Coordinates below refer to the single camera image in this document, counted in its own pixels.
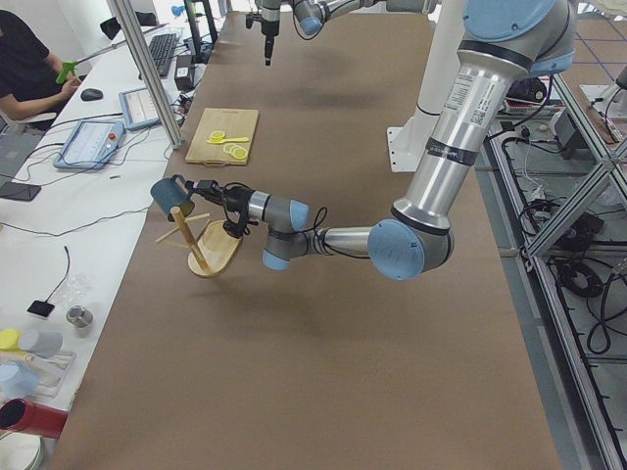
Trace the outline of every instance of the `wooden stand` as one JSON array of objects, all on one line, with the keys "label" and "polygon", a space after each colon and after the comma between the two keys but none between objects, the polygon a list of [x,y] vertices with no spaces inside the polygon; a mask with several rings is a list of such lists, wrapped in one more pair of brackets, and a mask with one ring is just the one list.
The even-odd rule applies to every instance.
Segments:
[{"label": "wooden stand", "polygon": [[216,220],[207,223],[200,236],[196,239],[189,228],[188,222],[209,218],[203,214],[195,217],[185,218],[179,207],[173,207],[170,212],[176,228],[157,239],[157,243],[163,243],[174,233],[180,231],[185,239],[185,245],[170,245],[185,247],[190,250],[187,264],[194,274],[200,277],[214,277],[223,272],[230,261],[235,256],[242,240],[236,239],[224,232],[222,228],[223,220]]}]

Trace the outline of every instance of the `tablet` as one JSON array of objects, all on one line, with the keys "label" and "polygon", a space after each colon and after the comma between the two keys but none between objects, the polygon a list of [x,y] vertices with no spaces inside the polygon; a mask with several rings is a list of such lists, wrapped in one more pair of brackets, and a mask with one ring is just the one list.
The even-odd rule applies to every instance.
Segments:
[{"label": "tablet", "polygon": [[157,108],[155,108],[148,88],[122,91],[119,96],[126,129],[141,129],[159,122]]},{"label": "tablet", "polygon": [[120,120],[80,120],[53,165],[60,169],[101,169],[123,136]]}]

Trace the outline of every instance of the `overhead robot arm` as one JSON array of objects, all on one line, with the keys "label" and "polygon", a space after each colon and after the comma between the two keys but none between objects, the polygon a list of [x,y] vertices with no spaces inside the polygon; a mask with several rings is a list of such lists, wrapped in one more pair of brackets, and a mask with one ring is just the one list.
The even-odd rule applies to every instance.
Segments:
[{"label": "overhead robot arm", "polygon": [[[294,16],[301,26],[301,30],[307,36],[315,36],[320,32],[322,26],[334,18],[345,15],[359,8],[368,8],[380,0],[328,0],[313,2],[310,0],[287,0]],[[404,2],[406,0],[390,0],[391,2]],[[433,0],[413,0],[424,8],[431,5]],[[272,50],[274,48],[274,38],[278,36],[281,20],[282,0],[261,0],[260,13],[249,13],[246,15],[246,27],[250,29],[254,23],[262,25],[262,34],[265,37],[265,64],[270,65]]]},{"label": "overhead robot arm", "polygon": [[[305,2],[306,8],[318,8]],[[575,16],[569,0],[466,2],[455,84],[408,192],[392,205],[391,218],[373,226],[319,228],[317,216],[307,229],[309,208],[303,203],[215,181],[188,181],[186,187],[190,195],[239,214],[237,221],[226,222],[232,236],[243,236],[251,221],[265,222],[269,268],[285,269],[292,258],[309,254],[341,254],[370,258],[392,279],[412,279],[451,256],[449,210],[511,84],[564,71],[572,63]]]}]

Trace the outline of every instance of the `white desk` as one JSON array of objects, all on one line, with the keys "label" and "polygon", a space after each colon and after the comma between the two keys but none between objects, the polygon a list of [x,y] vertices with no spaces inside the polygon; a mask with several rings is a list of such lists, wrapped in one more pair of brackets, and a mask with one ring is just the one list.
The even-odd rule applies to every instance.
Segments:
[{"label": "white desk", "polygon": [[[159,29],[153,34],[164,32],[167,30]],[[172,100],[179,93],[173,83],[173,72],[174,64],[163,80]],[[118,93],[142,86],[128,48],[121,46],[98,58],[57,122],[119,113]],[[101,89],[104,98],[81,101],[79,95],[85,88]],[[75,122],[54,127],[39,147],[65,142],[74,126]],[[133,143],[145,140],[131,148],[128,143],[133,138]],[[35,153],[26,161],[17,180],[27,179],[26,168],[35,162],[40,164],[29,170],[29,182],[34,184],[43,185],[72,174],[52,166],[60,148],[49,147]],[[150,130],[126,132],[121,149],[102,170],[76,174],[44,186],[30,203],[0,200],[0,222],[34,231],[61,233],[100,217],[140,211],[152,203],[149,190],[162,177],[168,155],[169,141],[160,125]],[[143,211],[131,213],[60,237],[36,235],[8,226],[0,230],[0,328],[58,331],[64,336],[64,350],[76,353],[76,360],[57,396],[37,401],[62,409],[72,406],[74,393],[96,347],[144,219]],[[62,279],[67,265],[64,246],[70,250],[71,269],[67,281],[50,301],[56,308],[48,319],[27,313],[32,301],[46,299]],[[77,330],[67,322],[66,312],[74,305],[85,306],[93,313],[90,327]]]}]

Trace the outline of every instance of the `metal pole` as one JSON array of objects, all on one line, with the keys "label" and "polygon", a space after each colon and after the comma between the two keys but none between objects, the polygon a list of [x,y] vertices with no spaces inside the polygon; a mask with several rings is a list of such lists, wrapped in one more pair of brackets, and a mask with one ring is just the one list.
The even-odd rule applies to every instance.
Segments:
[{"label": "metal pole", "polygon": [[112,0],[112,5],[118,23],[120,23],[121,29],[124,31],[124,36],[126,36],[128,49],[141,72],[141,76],[146,83],[148,92],[157,109],[157,114],[168,134],[169,142],[172,147],[176,149],[180,147],[183,142],[183,137],[181,136],[176,119],[174,119],[168,96],[159,79],[155,63],[150,55],[148,45],[144,40],[141,27],[135,16],[135,11],[130,6],[129,0]]}]

